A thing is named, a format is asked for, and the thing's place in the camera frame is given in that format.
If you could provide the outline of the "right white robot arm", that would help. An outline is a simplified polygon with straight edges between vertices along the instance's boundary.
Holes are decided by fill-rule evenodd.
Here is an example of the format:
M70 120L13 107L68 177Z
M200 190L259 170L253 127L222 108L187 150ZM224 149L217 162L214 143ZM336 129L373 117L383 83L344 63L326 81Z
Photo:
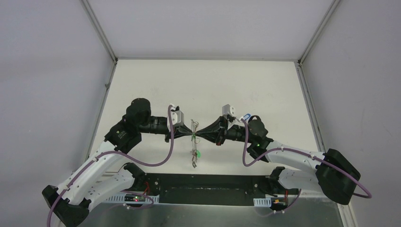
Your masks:
M269 189L275 194L286 189L305 189L323 193L327 198L348 205L355 189L361 188L359 171L337 150L315 152L288 146L267 136L261 118L257 115L241 118L240 125L229 124L231 116L221 116L213 124L195 132L217 146L226 140L244 143L242 162L250 167L258 161L276 163L269 175Z

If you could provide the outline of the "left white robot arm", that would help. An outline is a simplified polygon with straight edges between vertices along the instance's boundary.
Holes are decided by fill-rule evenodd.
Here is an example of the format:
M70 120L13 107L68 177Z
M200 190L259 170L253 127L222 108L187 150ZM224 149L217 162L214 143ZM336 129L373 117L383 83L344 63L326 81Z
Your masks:
M144 186L143 173L137 165L159 167L171 157L175 131L184 126L184 114L179 106L170 104L166 117L152 116L150 101L136 98L126 113L105 135L98 149L62 183L48 185L42 195L49 207L46 226L52 217L66 227L80 225L99 203L115 193L130 188L139 191ZM170 143L167 156L158 163L147 163L129 155L142 141L143 133L165 135Z

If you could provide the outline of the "grey perforated key organizer plate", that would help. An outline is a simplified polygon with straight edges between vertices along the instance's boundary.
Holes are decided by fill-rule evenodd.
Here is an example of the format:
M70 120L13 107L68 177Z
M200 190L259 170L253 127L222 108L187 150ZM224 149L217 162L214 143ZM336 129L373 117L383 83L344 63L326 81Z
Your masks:
M198 126L199 126L199 123L197 121L191 119L191 130L192 130L192 133L196 133L197 132ZM198 150L197 149L197 145L200 142L200 139L197 138L197 136L196 136L195 139L193 139L192 136L191 136L191 142L192 142L192 151L191 151L191 154L192 154L192 167L196 168L197 167L197 162L198 162L198 159L199 159L199 157L196 156L196 150Z

